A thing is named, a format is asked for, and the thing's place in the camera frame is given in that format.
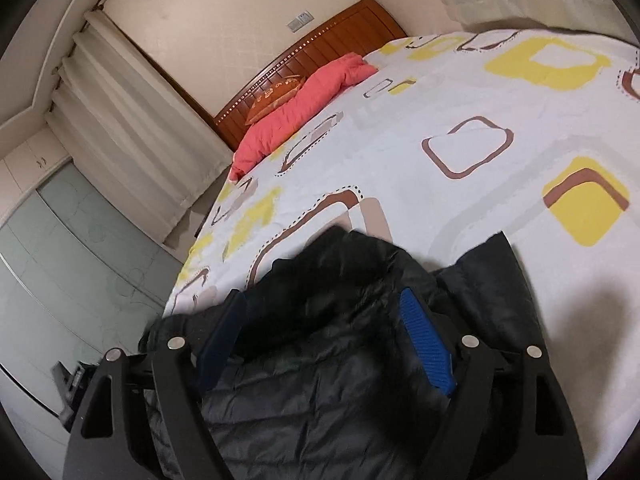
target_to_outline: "puffer jacket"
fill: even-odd
[[[202,415],[236,479],[413,479],[449,398],[430,385],[399,314],[410,287],[460,333],[494,349],[546,353],[532,297],[503,234],[427,272],[407,252],[333,227],[246,291],[253,319],[239,335]],[[156,323],[149,351],[198,316]],[[496,381],[470,478],[513,453],[513,385]],[[148,397],[162,469],[180,478]]]

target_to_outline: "bedspread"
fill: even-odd
[[[166,314],[222,301],[332,224],[427,269],[504,231],[597,478],[640,417],[640,59],[595,35],[396,40],[236,185]]]

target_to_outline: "decorative cushion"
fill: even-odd
[[[270,114],[279,106],[289,101],[305,82],[305,78],[299,75],[290,75],[283,81],[272,85],[267,91],[263,92],[254,101],[246,117],[246,124],[257,123],[265,115]]]

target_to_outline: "red pillow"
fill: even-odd
[[[277,82],[267,91],[263,92],[251,105],[251,109],[244,124],[250,126],[257,123],[265,115],[270,114],[279,106],[289,101],[298,93],[300,87],[305,82],[305,78],[299,75],[290,75],[283,81]]]
[[[293,99],[252,124],[234,153],[229,180],[237,182],[342,90],[357,85],[377,71],[353,52],[320,67]]]

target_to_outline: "cabinet door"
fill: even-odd
[[[52,168],[57,162],[66,157],[66,150],[48,128],[43,128],[33,137],[30,137],[27,140],[27,144],[44,171]]]
[[[18,202],[20,193],[20,188],[9,173],[9,168],[4,160],[0,160],[0,217]]]
[[[28,142],[15,148],[4,161],[22,191],[27,191],[44,173],[42,162],[36,158]]]

